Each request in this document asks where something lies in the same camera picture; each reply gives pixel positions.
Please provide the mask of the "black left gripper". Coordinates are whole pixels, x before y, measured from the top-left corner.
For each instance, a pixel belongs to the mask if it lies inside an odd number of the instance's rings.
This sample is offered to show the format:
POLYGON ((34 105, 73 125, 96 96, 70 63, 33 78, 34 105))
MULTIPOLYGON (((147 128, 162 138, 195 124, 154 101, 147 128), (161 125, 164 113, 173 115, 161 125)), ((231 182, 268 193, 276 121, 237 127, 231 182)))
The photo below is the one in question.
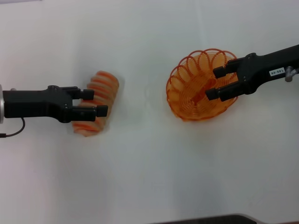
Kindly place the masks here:
POLYGON ((74 99, 93 100, 94 90, 78 87, 48 86, 41 91, 3 91, 5 118, 50 117, 61 123, 71 121, 95 121, 106 117, 107 105, 75 106, 74 99))

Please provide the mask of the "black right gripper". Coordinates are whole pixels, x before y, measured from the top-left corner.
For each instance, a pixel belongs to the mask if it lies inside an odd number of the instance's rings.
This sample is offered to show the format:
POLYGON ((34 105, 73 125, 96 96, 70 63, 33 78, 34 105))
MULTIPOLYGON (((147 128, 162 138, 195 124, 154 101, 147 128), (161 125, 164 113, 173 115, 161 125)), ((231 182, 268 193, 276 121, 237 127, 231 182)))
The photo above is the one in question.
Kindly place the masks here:
POLYGON ((287 68, 299 67, 299 46, 289 47, 263 56, 248 54, 242 59, 229 60, 225 66, 213 69, 216 78, 236 73, 238 81, 205 91, 208 100, 220 99, 224 102, 243 94, 256 92, 266 82, 284 78, 287 68))

